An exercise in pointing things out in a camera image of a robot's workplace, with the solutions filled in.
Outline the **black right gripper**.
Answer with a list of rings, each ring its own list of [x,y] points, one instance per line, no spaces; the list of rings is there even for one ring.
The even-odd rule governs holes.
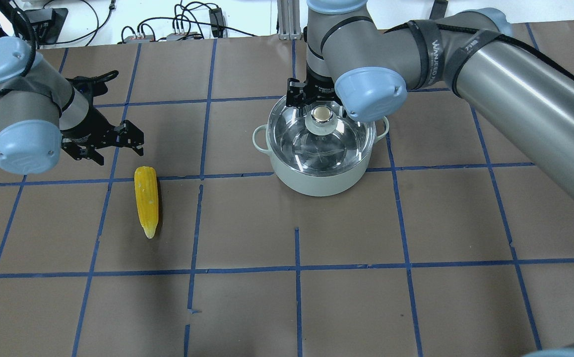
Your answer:
[[[303,108],[314,102],[322,101],[339,104],[339,96],[336,94],[331,77],[308,69],[303,82],[293,77],[287,79],[286,106],[288,108]]]

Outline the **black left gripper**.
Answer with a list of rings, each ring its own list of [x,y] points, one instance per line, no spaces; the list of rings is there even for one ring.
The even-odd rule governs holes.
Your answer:
[[[76,161],[92,160],[103,166],[105,158],[98,150],[106,147],[130,148],[137,155],[144,155],[141,129],[127,119],[114,126],[93,105],[95,97],[108,92],[106,83],[116,77],[116,74],[102,74],[67,79],[73,87],[73,95],[62,115],[67,126],[62,129],[62,150]]]

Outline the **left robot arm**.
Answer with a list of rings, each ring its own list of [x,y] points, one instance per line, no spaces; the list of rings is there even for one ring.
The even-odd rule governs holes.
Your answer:
[[[41,174],[58,164],[62,152],[101,166],[99,149],[106,147],[142,156],[142,130],[126,119],[110,124],[93,104],[118,74],[66,78],[23,39],[0,38],[0,169]]]

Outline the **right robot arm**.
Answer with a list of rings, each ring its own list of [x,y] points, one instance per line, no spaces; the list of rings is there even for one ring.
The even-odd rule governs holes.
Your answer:
[[[307,77],[289,79],[286,106],[334,100],[350,119],[373,122],[442,81],[574,199],[574,75],[513,38],[500,10],[380,32],[364,0],[307,5]]]

